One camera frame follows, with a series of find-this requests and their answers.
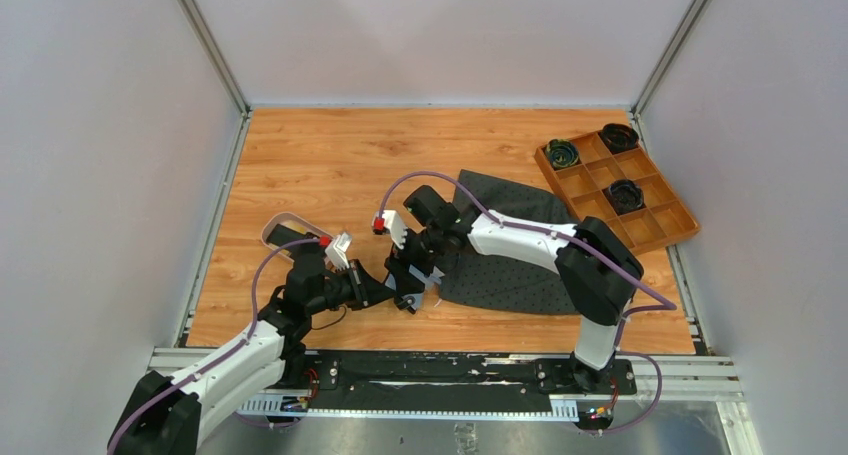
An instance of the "wooden table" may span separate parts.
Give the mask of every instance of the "wooden table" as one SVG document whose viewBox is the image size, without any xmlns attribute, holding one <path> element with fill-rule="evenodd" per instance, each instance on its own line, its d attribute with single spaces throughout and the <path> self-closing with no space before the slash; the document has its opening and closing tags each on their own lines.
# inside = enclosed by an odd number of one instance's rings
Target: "wooden table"
<svg viewBox="0 0 848 455">
<path fill-rule="evenodd" d="M 385 190 L 414 170 L 457 177 L 461 168 L 548 190 L 533 161 L 536 146 L 605 123 L 628 123 L 619 110 L 514 109 L 259 109 L 254 112 L 209 270 L 188 338 L 189 346 L 221 345 L 250 320 L 250 284 L 268 249 L 259 234 L 279 212 L 294 212 L 330 233 L 353 235 L 349 258 L 375 278 L 385 275 L 388 237 L 369 225 Z M 402 184 L 389 208 L 421 184 L 450 200 L 453 186 L 418 178 Z M 404 213 L 408 225 L 417 223 Z M 643 278 L 675 302 L 679 295 L 664 250 L 639 257 Z M 262 306 L 284 283 L 289 264 L 272 261 L 259 284 Z M 438 301 L 428 293 L 411 315 L 391 302 L 358 312 L 305 342 L 310 348 L 426 351 L 569 352 L 579 316 L 525 315 Z M 634 305 L 650 303 L 639 293 Z M 340 312 L 317 315 L 323 325 Z M 634 316 L 622 348 L 650 353 L 693 353 L 683 312 Z"/>
</svg>

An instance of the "gray floor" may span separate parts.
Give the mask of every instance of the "gray floor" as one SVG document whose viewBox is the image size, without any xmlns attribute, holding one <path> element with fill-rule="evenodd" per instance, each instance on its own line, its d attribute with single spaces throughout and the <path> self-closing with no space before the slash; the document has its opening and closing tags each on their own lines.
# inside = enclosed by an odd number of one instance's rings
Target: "gray floor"
<svg viewBox="0 0 848 455">
<path fill-rule="evenodd" d="M 621 402 L 623 423 L 642 410 Z M 594 439 L 571 424 L 553 422 L 455 422 L 443 420 L 306 419 L 271 432 L 225 421 L 198 451 L 202 455 L 242 453 L 419 455 L 419 454 L 729 454 L 714 403 L 664 402 L 640 425 Z"/>
</svg>

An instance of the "dark gray cloth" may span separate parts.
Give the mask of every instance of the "dark gray cloth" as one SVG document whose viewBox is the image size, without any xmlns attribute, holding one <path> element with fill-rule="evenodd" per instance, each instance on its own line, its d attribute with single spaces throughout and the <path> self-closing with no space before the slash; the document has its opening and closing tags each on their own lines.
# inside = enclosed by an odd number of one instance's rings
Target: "dark gray cloth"
<svg viewBox="0 0 848 455">
<path fill-rule="evenodd" d="M 571 223 L 575 219 L 556 196 L 489 175 L 462 170 L 459 181 L 487 208 L 534 222 Z M 471 201 L 456 190 L 462 212 Z M 526 262 L 496 255 L 447 255 L 437 265 L 446 272 L 439 288 L 444 300 L 472 307 L 536 314 L 574 314 L 559 275 Z"/>
</svg>

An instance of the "black object in container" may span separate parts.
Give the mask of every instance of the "black object in container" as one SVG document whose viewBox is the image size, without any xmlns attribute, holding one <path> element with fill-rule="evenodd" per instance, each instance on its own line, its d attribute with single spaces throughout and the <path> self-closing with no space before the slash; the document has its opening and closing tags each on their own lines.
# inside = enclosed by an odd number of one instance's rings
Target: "black object in container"
<svg viewBox="0 0 848 455">
<path fill-rule="evenodd" d="M 620 123 L 604 125 L 599 135 L 612 154 L 633 150 L 639 145 L 639 134 L 636 130 Z"/>
<path fill-rule="evenodd" d="M 545 156 L 554 170 L 573 167 L 580 163 L 577 147 L 568 140 L 554 139 L 545 145 Z"/>
<path fill-rule="evenodd" d="M 642 189 L 633 180 L 616 180 L 604 189 L 615 213 L 624 215 L 645 208 L 645 196 Z"/>
</svg>

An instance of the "white wall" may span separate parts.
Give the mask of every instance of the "white wall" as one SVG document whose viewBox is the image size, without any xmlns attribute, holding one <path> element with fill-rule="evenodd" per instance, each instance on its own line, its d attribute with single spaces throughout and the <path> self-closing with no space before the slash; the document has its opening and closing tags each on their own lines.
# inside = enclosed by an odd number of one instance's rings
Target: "white wall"
<svg viewBox="0 0 848 455">
<path fill-rule="evenodd" d="M 714 0 L 649 107 L 683 245 L 768 454 L 845 453 L 848 4 Z"/>
<path fill-rule="evenodd" d="M 197 0 L 255 104 L 626 104 L 691 0 Z"/>
<path fill-rule="evenodd" d="M 0 0 L 0 453 L 105 452 L 237 123 L 176 0 Z"/>
</svg>

